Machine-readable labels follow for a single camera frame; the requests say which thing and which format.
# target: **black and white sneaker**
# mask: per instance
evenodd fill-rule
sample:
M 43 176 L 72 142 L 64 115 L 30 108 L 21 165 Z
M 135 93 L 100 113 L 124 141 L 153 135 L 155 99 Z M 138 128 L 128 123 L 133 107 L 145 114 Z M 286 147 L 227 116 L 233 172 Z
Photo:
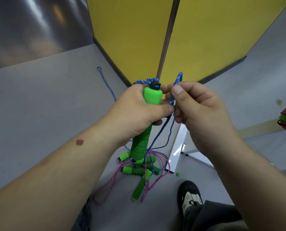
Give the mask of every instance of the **black and white sneaker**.
M 184 181 L 180 184 L 177 192 L 177 203 L 182 217 L 188 207 L 203 204 L 199 189 L 193 182 Z

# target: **yellow panel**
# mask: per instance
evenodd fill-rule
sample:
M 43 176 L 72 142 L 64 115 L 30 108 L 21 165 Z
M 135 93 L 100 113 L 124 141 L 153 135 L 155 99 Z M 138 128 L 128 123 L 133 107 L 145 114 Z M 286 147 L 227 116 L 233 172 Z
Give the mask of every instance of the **yellow panel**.
M 133 83 L 156 77 L 173 0 L 87 0 L 95 38 Z
M 160 82 L 199 81 L 245 56 L 286 0 L 180 0 Z

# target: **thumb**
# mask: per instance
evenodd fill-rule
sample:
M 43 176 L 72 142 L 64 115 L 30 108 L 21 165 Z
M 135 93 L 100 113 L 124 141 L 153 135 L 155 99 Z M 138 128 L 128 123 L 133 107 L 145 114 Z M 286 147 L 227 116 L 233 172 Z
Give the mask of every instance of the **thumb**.
M 196 102 L 181 86 L 173 86 L 171 92 L 176 103 L 185 115 L 191 116 L 194 110 L 198 108 L 199 103 Z
M 174 112 L 174 107 L 170 104 L 150 104 L 150 122 L 155 122 L 157 120 L 160 120 L 162 118 L 165 118 L 169 115 L 171 115 Z

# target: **hand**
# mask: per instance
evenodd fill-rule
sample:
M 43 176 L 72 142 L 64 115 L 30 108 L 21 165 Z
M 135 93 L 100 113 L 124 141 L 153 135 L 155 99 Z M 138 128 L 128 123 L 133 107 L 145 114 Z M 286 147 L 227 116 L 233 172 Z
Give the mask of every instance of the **hand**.
M 176 100 L 175 120 L 184 123 L 197 149 L 210 156 L 240 139 L 222 99 L 197 82 L 168 85 L 167 99 Z
M 99 121 L 110 129 L 110 133 L 107 134 L 113 133 L 113 141 L 117 141 L 119 147 L 142 133 L 151 123 L 161 125 L 161 119 L 174 112 L 174 107 L 164 100 L 161 100 L 160 105 L 145 103 L 143 98 L 145 87 L 147 85 L 132 85 Z M 164 85 L 161 85 L 160 89 L 164 94 L 167 92 L 167 87 Z

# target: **forearm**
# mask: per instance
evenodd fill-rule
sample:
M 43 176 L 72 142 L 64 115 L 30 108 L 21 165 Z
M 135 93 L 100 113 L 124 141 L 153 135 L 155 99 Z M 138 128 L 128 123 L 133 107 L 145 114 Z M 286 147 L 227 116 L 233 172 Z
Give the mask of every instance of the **forearm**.
M 249 229 L 286 230 L 286 177 L 243 140 L 230 142 L 209 158 Z
M 69 230 L 118 147 L 110 131 L 97 123 L 2 188 L 0 230 Z

